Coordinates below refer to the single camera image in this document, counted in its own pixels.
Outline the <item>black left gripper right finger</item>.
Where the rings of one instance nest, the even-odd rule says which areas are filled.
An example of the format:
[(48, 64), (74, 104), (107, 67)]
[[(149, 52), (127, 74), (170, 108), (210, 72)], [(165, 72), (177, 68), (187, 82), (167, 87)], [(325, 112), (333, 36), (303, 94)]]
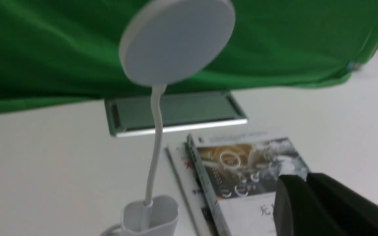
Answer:
[(324, 173), (309, 173), (306, 183), (349, 236), (378, 236), (377, 204)]

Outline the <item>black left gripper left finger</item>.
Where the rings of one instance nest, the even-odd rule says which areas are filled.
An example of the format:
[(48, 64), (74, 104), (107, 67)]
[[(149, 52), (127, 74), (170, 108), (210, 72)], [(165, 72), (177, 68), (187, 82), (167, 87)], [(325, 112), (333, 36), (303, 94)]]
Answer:
[(299, 176), (279, 176), (273, 218), (278, 236), (344, 234)]

